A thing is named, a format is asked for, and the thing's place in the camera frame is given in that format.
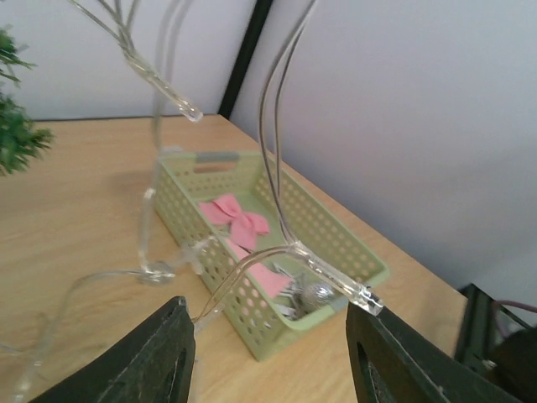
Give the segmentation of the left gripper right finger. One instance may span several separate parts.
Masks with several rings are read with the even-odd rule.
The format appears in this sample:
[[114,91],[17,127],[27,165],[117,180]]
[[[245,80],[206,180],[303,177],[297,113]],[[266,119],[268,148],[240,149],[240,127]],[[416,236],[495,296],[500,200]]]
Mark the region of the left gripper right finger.
[[347,308],[347,345],[360,402],[516,402],[483,360],[495,340],[481,302],[463,317],[453,356],[388,308],[373,316]]

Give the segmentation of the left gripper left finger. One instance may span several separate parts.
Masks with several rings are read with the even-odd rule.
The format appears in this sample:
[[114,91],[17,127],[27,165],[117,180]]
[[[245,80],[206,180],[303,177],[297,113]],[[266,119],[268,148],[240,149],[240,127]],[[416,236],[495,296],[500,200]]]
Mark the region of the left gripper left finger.
[[195,353],[186,299],[175,296],[97,359],[33,402],[186,403]]

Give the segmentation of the green perforated plastic basket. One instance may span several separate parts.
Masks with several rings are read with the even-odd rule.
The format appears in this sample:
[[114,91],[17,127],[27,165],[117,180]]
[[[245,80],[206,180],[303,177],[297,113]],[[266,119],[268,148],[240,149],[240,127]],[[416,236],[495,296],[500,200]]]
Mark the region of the green perforated plastic basket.
[[172,153],[155,208],[177,244],[201,244],[196,272],[256,360],[356,303],[388,268],[292,176],[259,152]]

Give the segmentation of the small green christmas tree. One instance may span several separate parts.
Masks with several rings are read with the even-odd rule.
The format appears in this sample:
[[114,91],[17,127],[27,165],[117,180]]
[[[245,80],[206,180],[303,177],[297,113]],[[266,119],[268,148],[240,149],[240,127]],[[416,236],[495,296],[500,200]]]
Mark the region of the small green christmas tree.
[[[20,87],[15,69],[35,67],[19,57],[21,51],[8,28],[1,28],[1,86],[9,82]],[[38,128],[26,109],[1,90],[1,176],[26,172],[33,160],[43,158],[53,142],[52,132]]]

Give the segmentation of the clear string light garland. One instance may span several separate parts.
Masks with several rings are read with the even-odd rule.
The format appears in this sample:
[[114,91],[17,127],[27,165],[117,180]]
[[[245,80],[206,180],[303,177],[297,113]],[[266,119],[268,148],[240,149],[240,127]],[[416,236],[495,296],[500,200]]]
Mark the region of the clear string light garland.
[[[106,25],[79,2],[74,1],[72,4],[81,13],[86,15],[114,38],[122,49],[125,61],[140,77],[154,88],[153,141],[155,148],[158,150],[156,160],[161,162],[165,153],[161,144],[159,125],[162,118],[161,110],[164,103],[173,103],[185,117],[194,123],[197,123],[202,119],[203,114],[201,110],[173,89],[169,78],[161,77],[158,69],[151,66],[136,50],[132,40],[132,25],[138,11],[139,3],[137,1],[132,2],[127,14],[123,13],[122,4],[119,1],[116,1],[114,4],[109,4],[107,2],[101,3],[102,7],[107,11],[114,22],[115,25],[113,27]],[[343,274],[331,264],[328,264],[325,260],[318,257],[292,233],[280,203],[281,158],[277,156],[275,162],[271,164],[269,162],[269,154],[266,144],[261,143],[260,148],[264,169],[267,174],[269,187],[275,203],[280,230],[284,236],[284,244],[262,249],[258,252],[252,252],[249,256],[235,263],[232,271],[224,278],[216,290],[212,292],[211,297],[207,300],[200,315],[193,320],[195,328],[197,330],[202,329],[210,318],[222,311],[223,300],[231,294],[232,288],[243,278],[247,273],[247,270],[253,264],[260,263],[264,259],[279,254],[300,261],[313,275],[345,296],[352,305],[361,308],[370,315],[377,316],[383,309],[383,302],[381,299],[371,293],[368,287],[356,282],[351,277]],[[139,227],[138,268],[134,270],[109,270],[98,272],[83,276],[72,283],[68,291],[62,297],[55,316],[44,328],[41,338],[34,347],[29,350],[29,361],[19,379],[14,384],[12,394],[9,398],[10,401],[25,401],[27,394],[33,386],[34,380],[39,374],[39,369],[49,353],[57,329],[67,313],[70,300],[76,291],[93,282],[118,276],[130,276],[147,285],[165,285],[175,278],[175,267],[173,265],[165,261],[150,262],[147,258],[147,252],[149,250],[149,227],[151,221],[150,211],[154,204],[155,193],[156,187],[151,186],[146,190],[143,196],[143,212]]]

